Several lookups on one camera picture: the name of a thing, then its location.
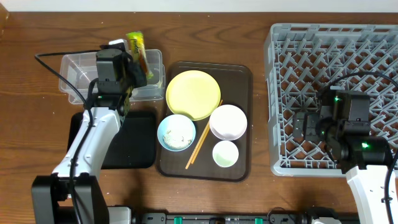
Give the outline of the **light green cup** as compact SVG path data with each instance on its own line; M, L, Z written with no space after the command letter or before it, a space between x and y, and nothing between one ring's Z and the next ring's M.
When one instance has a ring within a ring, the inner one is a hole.
M231 141L220 141L214 146L212 156L219 167L227 168L237 162L239 150Z

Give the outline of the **blue bowl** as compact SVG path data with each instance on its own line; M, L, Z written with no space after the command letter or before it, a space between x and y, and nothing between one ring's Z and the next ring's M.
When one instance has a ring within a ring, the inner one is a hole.
M172 114L164 118L157 129L160 145L172 152L187 149L195 140L196 128L191 119L184 115Z

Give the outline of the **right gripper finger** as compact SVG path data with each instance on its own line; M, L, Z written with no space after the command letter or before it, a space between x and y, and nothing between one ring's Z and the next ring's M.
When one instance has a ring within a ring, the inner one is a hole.
M293 137L301 138L305 135L305 122L306 122L306 112L300 111L294 114L293 117Z
M319 140L317 124L320 120L318 113L306 113L303 135L305 140Z

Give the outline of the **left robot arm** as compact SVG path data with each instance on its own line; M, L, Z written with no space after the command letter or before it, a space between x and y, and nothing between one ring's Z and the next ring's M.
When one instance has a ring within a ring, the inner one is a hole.
M59 165L50 175L32 183L36 223L132 223L129 207L107 206L98 175L109 146L129 111L134 87L147 83L146 74L129 52L127 40L112 40L94 51L97 78L83 96L76 86L54 69L82 100L80 128Z

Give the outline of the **pink white bowl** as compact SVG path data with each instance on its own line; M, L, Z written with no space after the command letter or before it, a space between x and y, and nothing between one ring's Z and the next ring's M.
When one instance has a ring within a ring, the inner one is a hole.
M239 139L248 126L248 119L235 105L221 105L210 116L210 130L219 139L234 141Z

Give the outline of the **green snack wrapper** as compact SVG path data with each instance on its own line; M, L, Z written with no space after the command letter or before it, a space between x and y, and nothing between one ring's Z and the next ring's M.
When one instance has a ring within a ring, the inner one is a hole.
M154 76L154 74L150 70L147 61L143 33L141 31L130 32L126 34L126 37L130 41L133 61L139 64L141 70L145 73L146 78L151 79Z

